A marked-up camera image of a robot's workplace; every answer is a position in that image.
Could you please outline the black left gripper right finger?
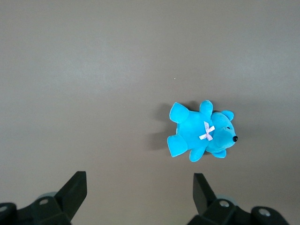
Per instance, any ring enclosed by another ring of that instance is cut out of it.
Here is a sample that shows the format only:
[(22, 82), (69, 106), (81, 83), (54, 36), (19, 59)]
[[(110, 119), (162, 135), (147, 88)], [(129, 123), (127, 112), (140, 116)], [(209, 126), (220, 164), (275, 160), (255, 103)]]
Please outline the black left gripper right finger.
[(287, 225), (287, 220), (276, 210), (256, 206), (251, 212), (242, 210), (230, 200), (217, 198), (205, 176), (193, 177), (193, 200), (198, 214), (190, 225)]

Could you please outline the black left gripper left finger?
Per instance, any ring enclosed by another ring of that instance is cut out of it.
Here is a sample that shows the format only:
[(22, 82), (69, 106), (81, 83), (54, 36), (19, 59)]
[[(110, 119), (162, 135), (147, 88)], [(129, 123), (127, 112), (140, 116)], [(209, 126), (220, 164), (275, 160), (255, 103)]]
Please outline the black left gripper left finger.
[(2, 225), (70, 225), (87, 196), (85, 171), (77, 171), (53, 196), (42, 196), (29, 206), (17, 209), (16, 204), (0, 204)]

